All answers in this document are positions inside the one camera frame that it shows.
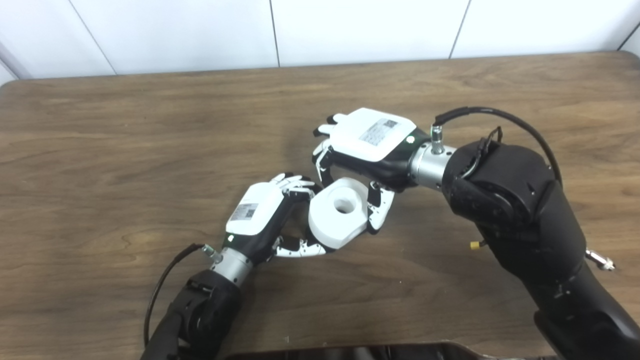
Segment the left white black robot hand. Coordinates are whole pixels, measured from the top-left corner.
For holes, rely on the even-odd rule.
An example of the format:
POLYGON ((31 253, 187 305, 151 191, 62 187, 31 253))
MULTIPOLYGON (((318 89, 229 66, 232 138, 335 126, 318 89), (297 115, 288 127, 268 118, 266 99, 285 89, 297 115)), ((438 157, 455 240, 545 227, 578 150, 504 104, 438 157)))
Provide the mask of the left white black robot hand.
POLYGON ((226 222, 222 247, 237 251, 253 265, 267 262, 294 207, 309 203, 321 190, 310 177, 292 172, 252 184, 226 222))

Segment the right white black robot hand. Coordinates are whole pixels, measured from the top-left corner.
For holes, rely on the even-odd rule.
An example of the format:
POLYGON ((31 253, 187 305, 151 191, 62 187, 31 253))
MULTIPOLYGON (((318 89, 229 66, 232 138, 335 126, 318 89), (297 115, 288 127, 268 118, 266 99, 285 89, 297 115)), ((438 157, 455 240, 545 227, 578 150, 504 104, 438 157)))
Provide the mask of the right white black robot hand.
POLYGON ((417 186, 410 162, 430 137, 405 117, 370 108, 329 116, 312 133, 323 137, 311 155, 323 187, 334 182, 334 166, 368 179, 366 230, 377 234, 394 196, 417 186))

